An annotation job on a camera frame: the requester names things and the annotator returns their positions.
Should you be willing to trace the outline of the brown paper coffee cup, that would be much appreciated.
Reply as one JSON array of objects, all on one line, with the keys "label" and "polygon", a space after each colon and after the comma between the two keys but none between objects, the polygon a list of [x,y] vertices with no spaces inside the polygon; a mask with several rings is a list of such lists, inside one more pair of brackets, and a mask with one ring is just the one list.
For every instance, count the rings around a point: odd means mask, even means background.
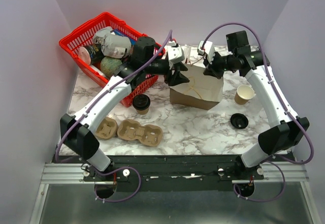
[{"label": "brown paper coffee cup", "polygon": [[140,115],[145,115],[149,111],[149,107],[143,109],[143,108],[135,108],[136,112]]}]

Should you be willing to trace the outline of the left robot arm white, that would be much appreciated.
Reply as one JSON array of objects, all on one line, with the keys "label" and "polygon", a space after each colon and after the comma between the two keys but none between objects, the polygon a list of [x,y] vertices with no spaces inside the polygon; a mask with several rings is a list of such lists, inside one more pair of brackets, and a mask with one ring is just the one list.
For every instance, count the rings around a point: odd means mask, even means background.
[{"label": "left robot arm white", "polygon": [[61,141],[83,160],[95,167],[95,175],[102,181],[112,177],[112,160],[100,150],[94,133],[107,114],[131,94],[147,75],[163,75],[169,86],[189,82],[182,75],[187,68],[183,49],[168,35],[157,52],[155,40],[140,37],[133,52],[114,72],[107,85],[84,108],[73,116],[60,119]]}]

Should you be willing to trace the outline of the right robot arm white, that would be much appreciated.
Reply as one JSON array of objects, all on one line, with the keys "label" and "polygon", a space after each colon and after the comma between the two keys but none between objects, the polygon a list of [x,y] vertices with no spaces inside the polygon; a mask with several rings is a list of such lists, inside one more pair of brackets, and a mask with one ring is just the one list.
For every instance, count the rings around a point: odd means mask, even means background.
[{"label": "right robot arm white", "polygon": [[289,105],[274,78],[269,61],[261,51],[251,50],[246,31],[228,34],[226,40],[230,52],[227,56],[216,52],[212,42],[200,41],[198,54],[204,58],[204,75],[221,79],[226,71],[239,72],[252,86],[270,126],[259,134],[258,143],[241,154],[234,165],[234,175],[245,179],[251,175],[252,167],[275,153],[296,146],[310,123]]}]

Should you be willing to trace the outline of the black plastic cup lid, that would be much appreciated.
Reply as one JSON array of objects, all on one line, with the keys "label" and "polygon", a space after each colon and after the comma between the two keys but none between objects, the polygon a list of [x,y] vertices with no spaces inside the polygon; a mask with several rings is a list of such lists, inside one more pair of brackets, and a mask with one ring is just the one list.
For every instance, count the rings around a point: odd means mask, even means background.
[{"label": "black plastic cup lid", "polygon": [[136,95],[132,102],[132,105],[136,110],[146,110],[149,108],[150,104],[151,100],[149,96],[145,94]]}]

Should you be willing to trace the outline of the brown paper takeout bag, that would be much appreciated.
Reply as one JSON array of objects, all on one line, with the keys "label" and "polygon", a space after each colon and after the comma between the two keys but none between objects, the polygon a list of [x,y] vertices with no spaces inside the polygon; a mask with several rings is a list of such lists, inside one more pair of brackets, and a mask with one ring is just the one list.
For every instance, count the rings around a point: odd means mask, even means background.
[{"label": "brown paper takeout bag", "polygon": [[189,82],[170,87],[170,103],[203,110],[210,110],[219,104],[223,98],[223,78],[204,75],[204,68],[200,66],[185,66],[188,70],[182,74]]}]

